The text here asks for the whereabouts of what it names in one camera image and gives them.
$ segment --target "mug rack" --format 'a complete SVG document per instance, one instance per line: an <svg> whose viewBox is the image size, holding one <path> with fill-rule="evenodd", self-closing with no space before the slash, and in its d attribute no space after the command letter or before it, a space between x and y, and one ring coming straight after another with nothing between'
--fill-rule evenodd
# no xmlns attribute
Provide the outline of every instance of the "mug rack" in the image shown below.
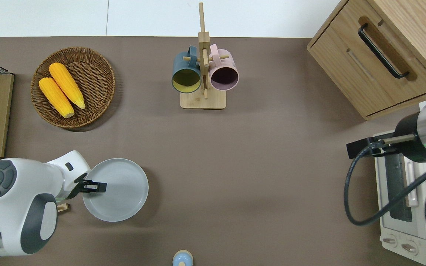
<svg viewBox="0 0 426 266"><path fill-rule="evenodd" d="M201 87L192 93L180 94L180 106L184 109L224 109L226 107L226 91L220 91L211 87L210 76L208 74L209 62L213 61L208 55L210 50L210 33L205 31L203 15L203 3L199 3L200 9L200 32L198 33L198 47L201 74Z"/></svg>

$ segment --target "wooden cabinet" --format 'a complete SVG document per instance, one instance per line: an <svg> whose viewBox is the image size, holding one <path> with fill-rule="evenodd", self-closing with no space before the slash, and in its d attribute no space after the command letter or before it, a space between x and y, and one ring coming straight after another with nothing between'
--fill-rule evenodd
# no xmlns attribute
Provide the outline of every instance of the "wooden cabinet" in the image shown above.
<svg viewBox="0 0 426 266"><path fill-rule="evenodd" d="M364 119L426 100L426 0L342 0L307 49Z"/></svg>

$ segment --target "black cable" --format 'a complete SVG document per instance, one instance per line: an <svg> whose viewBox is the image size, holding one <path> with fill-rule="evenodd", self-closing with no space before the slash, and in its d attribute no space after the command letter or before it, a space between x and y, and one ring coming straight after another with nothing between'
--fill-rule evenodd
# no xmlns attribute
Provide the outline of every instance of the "black cable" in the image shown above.
<svg viewBox="0 0 426 266"><path fill-rule="evenodd" d="M403 189L401 192L399 192L392 200L389 201L387 205L385 205L380 211L376 212L373 216L364 219L362 221L357 221L353 218L349 211L349 203L348 203L348 189L349 189L349 182L351 179L351 174L353 173L353 170L356 166L356 163L359 159L361 159L366 153L368 153L369 150L372 148L377 148L382 143L376 142L376 143L370 143L367 145L364 149L362 149L356 158L351 163L348 174L346 175L346 181L345 181L345 192L344 192L344 201L345 201L345 211L346 216L348 216L348 219L350 222L352 222L355 225L358 226L364 226L369 225L375 222L377 219L379 219L381 216L386 214L392 207L394 207L395 204L397 204L399 201L401 201L407 194L409 194L412 190L416 189L421 183L423 183L426 180L426 172L421 175L421 177L417 178L414 182L412 182L410 185L408 185L405 189Z"/></svg>

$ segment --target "wicker basket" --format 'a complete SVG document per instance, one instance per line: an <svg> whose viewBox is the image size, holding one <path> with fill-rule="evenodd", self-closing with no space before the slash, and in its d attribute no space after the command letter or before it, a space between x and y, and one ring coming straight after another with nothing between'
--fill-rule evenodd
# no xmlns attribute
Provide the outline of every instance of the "wicker basket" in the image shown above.
<svg viewBox="0 0 426 266"><path fill-rule="evenodd" d="M73 105L74 116L63 118L39 88L42 78L50 77L49 66L64 64L80 88L85 109ZM31 99L39 115L54 126L78 128L98 119L108 108L115 92L115 75L109 62L99 53L85 47L61 49L47 57L37 68L31 82Z"/></svg>

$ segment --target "corn cob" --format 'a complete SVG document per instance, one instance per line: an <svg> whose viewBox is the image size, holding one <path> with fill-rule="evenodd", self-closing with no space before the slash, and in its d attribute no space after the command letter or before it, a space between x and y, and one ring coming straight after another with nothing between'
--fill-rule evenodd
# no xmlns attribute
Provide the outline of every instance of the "corn cob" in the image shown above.
<svg viewBox="0 0 426 266"><path fill-rule="evenodd" d="M79 108L85 109L83 95L67 68L61 63L53 63L49 66L49 72L67 98Z"/></svg>
<svg viewBox="0 0 426 266"><path fill-rule="evenodd" d="M43 78L39 81L39 87L49 100L50 104L64 117L69 118L74 115L73 107L67 100L65 94L52 78Z"/></svg>

